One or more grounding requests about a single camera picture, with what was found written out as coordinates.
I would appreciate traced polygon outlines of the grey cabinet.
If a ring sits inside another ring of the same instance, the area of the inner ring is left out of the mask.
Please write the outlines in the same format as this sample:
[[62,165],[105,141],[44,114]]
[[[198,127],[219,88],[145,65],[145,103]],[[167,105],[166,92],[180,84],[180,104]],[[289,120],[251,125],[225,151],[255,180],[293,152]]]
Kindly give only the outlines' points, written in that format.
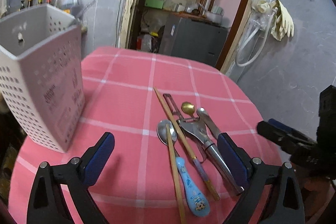
[[158,53],[214,67],[227,36],[227,28],[171,14],[167,18]]

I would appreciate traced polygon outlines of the small gold spoon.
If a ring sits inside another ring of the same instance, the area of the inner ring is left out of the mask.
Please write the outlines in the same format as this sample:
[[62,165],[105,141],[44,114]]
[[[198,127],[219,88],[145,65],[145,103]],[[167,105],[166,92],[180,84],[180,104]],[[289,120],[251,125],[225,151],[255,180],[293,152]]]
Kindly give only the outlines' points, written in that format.
[[181,110],[191,118],[194,118],[195,106],[192,103],[187,101],[183,102],[181,105]]

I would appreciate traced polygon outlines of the wooden chopstick patterned end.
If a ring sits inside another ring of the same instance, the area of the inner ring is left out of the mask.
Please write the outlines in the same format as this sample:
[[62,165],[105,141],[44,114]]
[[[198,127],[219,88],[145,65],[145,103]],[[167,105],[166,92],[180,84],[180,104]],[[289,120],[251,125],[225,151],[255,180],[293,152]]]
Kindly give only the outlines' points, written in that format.
[[195,166],[196,170],[198,171],[199,176],[202,178],[203,182],[205,183],[207,189],[209,190],[209,192],[213,196],[214,200],[219,201],[221,199],[221,197],[219,196],[218,192],[215,190],[209,176],[207,175],[206,171],[202,167],[201,162],[199,161],[199,159],[195,155],[194,150],[189,145],[185,134],[183,133],[180,125],[178,124],[177,120],[175,119],[175,117],[177,117],[178,114],[177,114],[177,111],[175,111],[175,109],[173,108],[174,107],[173,103],[168,103],[167,100],[164,98],[164,95],[162,95],[158,91],[157,88],[153,88],[153,90],[155,91],[155,94],[157,95],[157,98],[158,98],[164,112],[166,113],[167,118],[169,118],[169,120],[173,124],[173,127],[174,127],[175,131],[177,132],[178,137],[183,144],[183,147],[185,148],[185,150],[186,150],[187,154],[189,155],[191,161],[194,163],[194,166]]

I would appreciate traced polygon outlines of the yellow rubber gloves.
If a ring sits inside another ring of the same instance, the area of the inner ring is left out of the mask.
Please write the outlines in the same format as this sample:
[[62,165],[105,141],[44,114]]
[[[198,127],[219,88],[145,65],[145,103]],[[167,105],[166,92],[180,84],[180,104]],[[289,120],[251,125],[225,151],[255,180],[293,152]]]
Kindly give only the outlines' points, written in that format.
[[274,0],[272,2],[261,0],[257,2],[256,7],[257,11],[263,14],[267,11],[277,9],[274,15],[274,23],[270,31],[276,40],[281,41],[285,36],[288,38],[294,36],[293,19],[280,0]]

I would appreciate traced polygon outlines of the pink plaid tablecloth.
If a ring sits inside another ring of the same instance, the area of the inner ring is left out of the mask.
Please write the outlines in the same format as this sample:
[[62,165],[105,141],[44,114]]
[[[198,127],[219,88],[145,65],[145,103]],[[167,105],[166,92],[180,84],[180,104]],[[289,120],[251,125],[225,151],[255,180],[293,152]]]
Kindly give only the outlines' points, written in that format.
[[156,94],[177,105],[188,101],[207,110],[222,132],[266,164],[280,164],[278,149],[255,128],[262,117],[227,76],[196,61],[101,47],[82,61],[85,109],[67,153],[26,139],[15,162],[9,212],[25,223],[41,162],[64,164],[111,132],[115,148],[90,193],[110,223],[179,223],[169,153],[157,137],[166,118]]

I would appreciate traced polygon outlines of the green storage box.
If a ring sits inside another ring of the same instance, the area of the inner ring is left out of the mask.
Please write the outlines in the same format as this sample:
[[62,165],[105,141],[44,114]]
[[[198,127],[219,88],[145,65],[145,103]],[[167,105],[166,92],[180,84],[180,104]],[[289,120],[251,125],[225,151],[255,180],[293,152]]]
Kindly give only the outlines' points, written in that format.
[[145,0],[145,7],[151,8],[151,9],[163,9],[163,4],[165,0]]

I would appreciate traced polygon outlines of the wide steel Y peeler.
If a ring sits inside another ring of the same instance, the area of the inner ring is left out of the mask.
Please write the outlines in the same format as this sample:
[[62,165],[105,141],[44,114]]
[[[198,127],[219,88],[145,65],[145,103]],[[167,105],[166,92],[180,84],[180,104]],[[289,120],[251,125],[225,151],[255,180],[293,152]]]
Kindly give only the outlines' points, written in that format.
[[224,178],[232,186],[235,194],[239,195],[244,192],[244,188],[242,186],[238,186],[236,183],[230,169],[220,155],[218,147],[207,135],[206,124],[200,118],[179,119],[178,124],[186,133],[197,139],[202,147],[202,150],[210,158],[222,178]]

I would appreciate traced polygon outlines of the blue cartoon handle spoon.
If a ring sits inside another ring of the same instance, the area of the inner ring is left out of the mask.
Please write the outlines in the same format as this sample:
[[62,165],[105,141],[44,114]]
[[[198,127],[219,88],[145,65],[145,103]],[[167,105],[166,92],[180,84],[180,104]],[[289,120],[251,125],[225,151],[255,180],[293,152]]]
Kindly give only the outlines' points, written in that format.
[[[162,120],[157,125],[157,135],[161,142],[168,147],[167,137],[166,137],[166,124],[170,126],[170,133],[173,141],[173,146],[177,141],[177,133],[173,127],[173,124],[169,120]],[[185,197],[187,205],[190,211],[196,217],[205,217],[210,213],[210,204],[207,201],[205,195],[199,190],[199,188],[194,183],[193,179],[190,177],[188,170],[185,166],[185,160],[179,156],[177,150],[174,147],[174,153],[176,157],[176,164],[178,169],[178,174],[182,179],[183,189],[185,191]]]

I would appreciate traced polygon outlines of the wire handle swivel peeler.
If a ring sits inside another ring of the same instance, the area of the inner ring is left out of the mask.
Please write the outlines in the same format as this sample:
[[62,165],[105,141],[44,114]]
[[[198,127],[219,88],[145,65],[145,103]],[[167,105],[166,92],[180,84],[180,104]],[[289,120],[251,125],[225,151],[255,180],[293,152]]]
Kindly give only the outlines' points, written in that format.
[[[184,121],[184,122],[193,122],[195,120],[195,117],[191,117],[191,118],[185,118],[182,113],[180,112],[178,106],[176,105],[175,101],[173,100],[171,94],[168,93],[164,93],[163,94],[163,98],[165,99],[171,113],[173,116],[177,116],[177,123],[179,123],[180,121]],[[198,142],[198,140],[196,139],[196,137],[192,136],[191,134],[187,133],[185,130],[183,130],[183,132],[197,145],[199,152],[202,155],[202,160],[201,160],[201,164],[203,162],[205,162],[205,160],[207,159],[206,153],[202,150],[202,146],[201,143]]]

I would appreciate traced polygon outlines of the white perforated utensil basket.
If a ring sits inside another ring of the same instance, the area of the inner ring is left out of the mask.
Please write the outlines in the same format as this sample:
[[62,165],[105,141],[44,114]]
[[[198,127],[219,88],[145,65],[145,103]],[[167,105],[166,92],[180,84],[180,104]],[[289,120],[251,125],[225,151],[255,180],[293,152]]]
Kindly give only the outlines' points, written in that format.
[[44,4],[1,19],[1,93],[33,142],[68,150],[85,104],[72,15]]

